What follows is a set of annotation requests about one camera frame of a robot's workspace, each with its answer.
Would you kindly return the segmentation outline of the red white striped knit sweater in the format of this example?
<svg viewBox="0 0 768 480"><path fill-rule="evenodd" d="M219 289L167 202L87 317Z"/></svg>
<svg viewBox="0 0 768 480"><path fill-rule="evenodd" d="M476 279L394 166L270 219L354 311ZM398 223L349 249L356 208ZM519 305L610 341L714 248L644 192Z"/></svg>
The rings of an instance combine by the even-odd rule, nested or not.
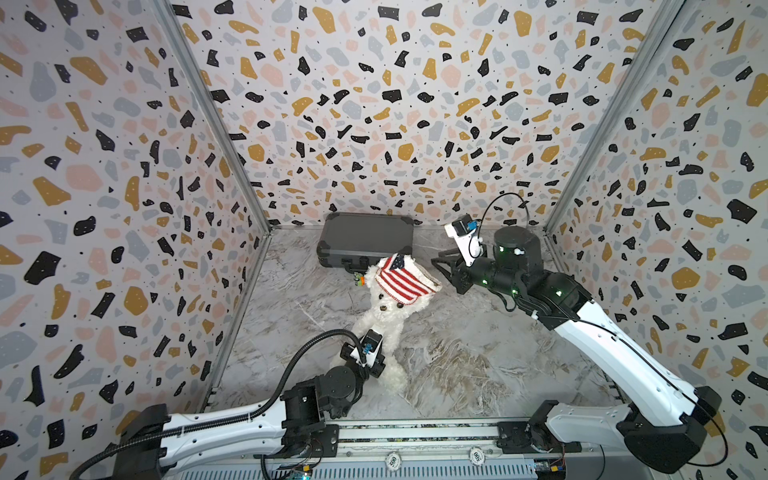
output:
<svg viewBox="0 0 768 480"><path fill-rule="evenodd" d="M377 285L397 303L412 305L417 300L436 294L442 285L410 255L395 254L376 266Z"/></svg>

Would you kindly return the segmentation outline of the white teddy bear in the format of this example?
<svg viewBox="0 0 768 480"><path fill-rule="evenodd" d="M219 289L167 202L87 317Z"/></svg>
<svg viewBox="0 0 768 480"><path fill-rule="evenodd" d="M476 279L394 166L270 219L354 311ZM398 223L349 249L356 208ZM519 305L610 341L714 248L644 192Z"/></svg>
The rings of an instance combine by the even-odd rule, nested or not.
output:
<svg viewBox="0 0 768 480"><path fill-rule="evenodd" d="M408 385L408 375L395 359L394 353L400 346L406 321L416 313L426 309L442 288L436 294L417 300L412 305L397 303L377 285L374 279L377 264L369 267L364 275L365 287L370 293L371 306L357 319L353 326L353 332L361 335L369 329L373 329L383 336L380 352L385 357L386 368L380 375L379 381L388 391L402 395Z"/></svg>

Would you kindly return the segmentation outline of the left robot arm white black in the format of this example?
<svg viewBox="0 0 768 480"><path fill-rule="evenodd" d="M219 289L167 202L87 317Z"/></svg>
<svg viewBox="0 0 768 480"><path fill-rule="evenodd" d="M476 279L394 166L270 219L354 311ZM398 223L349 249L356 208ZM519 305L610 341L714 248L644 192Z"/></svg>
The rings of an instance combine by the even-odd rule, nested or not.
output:
<svg viewBox="0 0 768 480"><path fill-rule="evenodd" d="M193 466L237 455L289 458L305 451L333 452L327 420L345 417L362 397L365 382L386 368L385 356L355 354L323 375L297 383L274 400L220 412L169 414L164 404L142 411L117 444L85 461L70 475L80 479L113 457L111 479L161 479Z"/></svg>

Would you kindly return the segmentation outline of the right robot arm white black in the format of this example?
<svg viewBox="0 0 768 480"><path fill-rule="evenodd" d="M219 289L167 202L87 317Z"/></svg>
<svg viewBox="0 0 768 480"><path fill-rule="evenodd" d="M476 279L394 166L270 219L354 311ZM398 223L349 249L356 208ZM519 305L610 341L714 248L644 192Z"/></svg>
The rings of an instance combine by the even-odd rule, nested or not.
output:
<svg viewBox="0 0 768 480"><path fill-rule="evenodd" d="M609 446L665 474L692 464L722 403L717 392L673 374L573 277L545 269L540 239L530 230L502 227L489 244L469 216L444 230L456 246L431 263L457 293L486 289L578 348L627 396L627 403L611 408L543 402L526 427L533 448L546 453L570 443Z"/></svg>

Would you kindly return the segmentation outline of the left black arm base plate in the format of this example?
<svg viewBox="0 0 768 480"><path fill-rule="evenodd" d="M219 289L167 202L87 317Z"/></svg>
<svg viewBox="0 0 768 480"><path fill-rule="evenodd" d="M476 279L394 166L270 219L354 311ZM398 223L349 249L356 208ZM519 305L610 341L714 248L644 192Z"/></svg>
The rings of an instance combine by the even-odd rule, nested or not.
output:
<svg viewBox="0 0 768 480"><path fill-rule="evenodd" d="M281 440L281 448L268 458L331 458L338 450L339 426L326 424L322 428L300 433L288 430Z"/></svg>

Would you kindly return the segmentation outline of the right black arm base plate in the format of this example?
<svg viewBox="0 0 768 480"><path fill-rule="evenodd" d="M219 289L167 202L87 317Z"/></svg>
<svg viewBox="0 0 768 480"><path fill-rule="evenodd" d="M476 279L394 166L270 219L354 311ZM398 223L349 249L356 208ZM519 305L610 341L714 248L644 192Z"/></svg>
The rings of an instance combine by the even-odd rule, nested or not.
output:
<svg viewBox="0 0 768 480"><path fill-rule="evenodd" d="M503 421L497 424L496 445L504 454L553 454L579 453L579 442L563 443L545 427L533 428L528 421Z"/></svg>

